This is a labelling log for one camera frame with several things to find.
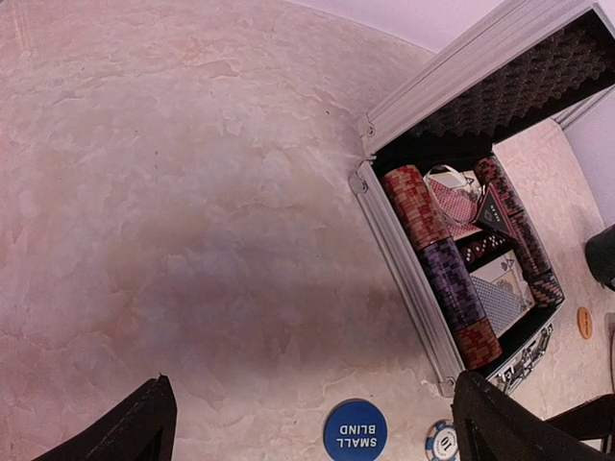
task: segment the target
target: stack of poker chips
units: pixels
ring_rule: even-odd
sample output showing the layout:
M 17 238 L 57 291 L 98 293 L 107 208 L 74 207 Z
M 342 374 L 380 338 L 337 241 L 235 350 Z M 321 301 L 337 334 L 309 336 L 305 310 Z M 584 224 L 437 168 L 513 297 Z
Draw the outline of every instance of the stack of poker chips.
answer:
M 561 286 L 528 213 L 504 168 L 495 156 L 481 159 L 474 173 L 483 185 L 491 184 L 513 228 L 514 250 L 531 294 L 540 307 L 555 307 L 564 301 Z
M 474 370 L 487 365 L 503 353 L 502 347 L 421 173 L 413 165 L 403 166 L 384 175 L 381 181 L 466 367 Z

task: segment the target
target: poker chip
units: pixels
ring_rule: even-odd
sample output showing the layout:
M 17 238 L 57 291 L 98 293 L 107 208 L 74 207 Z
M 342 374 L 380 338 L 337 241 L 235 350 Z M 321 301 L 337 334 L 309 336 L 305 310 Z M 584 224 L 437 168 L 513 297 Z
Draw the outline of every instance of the poker chip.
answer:
M 515 254 L 524 276 L 535 279 L 551 270 L 547 251 L 528 214 L 525 212 L 516 214 L 510 218 L 510 222 L 515 232 Z
M 414 165 L 390 171 L 381 181 L 415 251 L 450 236 L 421 172 Z
M 434 423 L 425 439 L 425 454 L 429 461 L 459 461 L 457 434 L 451 420 Z
M 529 282 L 531 295 L 538 307 L 557 307 L 564 302 L 564 293 L 553 271 L 547 271 Z
M 451 331 L 469 327 L 485 317 L 479 295 L 451 237 L 416 255 Z
M 333 461 L 375 461 L 388 429 L 382 412 L 367 400 L 345 400 L 327 417 L 323 433 L 325 450 Z
M 480 160 L 474 165 L 474 173 L 481 184 L 493 187 L 508 216 L 524 210 L 517 191 L 495 156 Z
M 486 316 L 467 328 L 454 331 L 453 338 L 468 370 L 484 367 L 504 353 Z

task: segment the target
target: foam padding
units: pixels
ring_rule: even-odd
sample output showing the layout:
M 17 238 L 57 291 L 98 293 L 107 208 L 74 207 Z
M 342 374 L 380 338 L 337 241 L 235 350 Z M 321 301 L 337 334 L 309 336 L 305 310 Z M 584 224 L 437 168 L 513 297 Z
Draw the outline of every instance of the foam padding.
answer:
M 532 280 L 529 289 L 538 307 L 557 307 L 565 300 L 564 292 L 553 271 Z
M 524 277 L 532 280 L 551 270 L 551 262 L 538 232 L 525 212 L 510 218 L 515 232 L 514 250 Z
M 484 367 L 503 353 L 500 341 L 486 317 L 467 328 L 454 332 L 453 337 L 468 370 Z
M 402 166 L 390 171 L 381 182 L 415 251 L 450 237 L 440 211 L 415 166 Z
M 495 156 L 483 158 L 474 165 L 474 174 L 483 185 L 491 184 L 508 216 L 523 211 L 523 203 L 502 164 Z
M 465 90 L 409 131 L 496 142 L 613 85 L 613 36 L 587 13 Z

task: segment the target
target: metal frame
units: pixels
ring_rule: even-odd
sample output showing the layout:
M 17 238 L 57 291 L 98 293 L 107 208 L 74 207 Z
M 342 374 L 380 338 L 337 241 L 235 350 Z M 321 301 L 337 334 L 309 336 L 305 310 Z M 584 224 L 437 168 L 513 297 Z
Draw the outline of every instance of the metal frame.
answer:
M 615 5 L 611 0 L 504 2 L 359 120 L 365 154 L 376 153 L 463 91 L 590 10 L 615 36 Z
M 435 371 L 440 392 L 452 397 L 455 379 L 465 366 L 421 263 L 369 161 L 361 163 L 350 185 L 402 293 Z

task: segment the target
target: orange disc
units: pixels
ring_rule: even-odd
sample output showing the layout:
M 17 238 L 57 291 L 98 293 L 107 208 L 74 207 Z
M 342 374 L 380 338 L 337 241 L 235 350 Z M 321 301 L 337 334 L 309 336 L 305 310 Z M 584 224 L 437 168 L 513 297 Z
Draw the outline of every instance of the orange disc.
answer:
M 580 307 L 577 311 L 578 331 L 583 339 L 589 339 L 594 332 L 594 323 L 592 322 L 592 314 L 589 313 L 587 307 Z

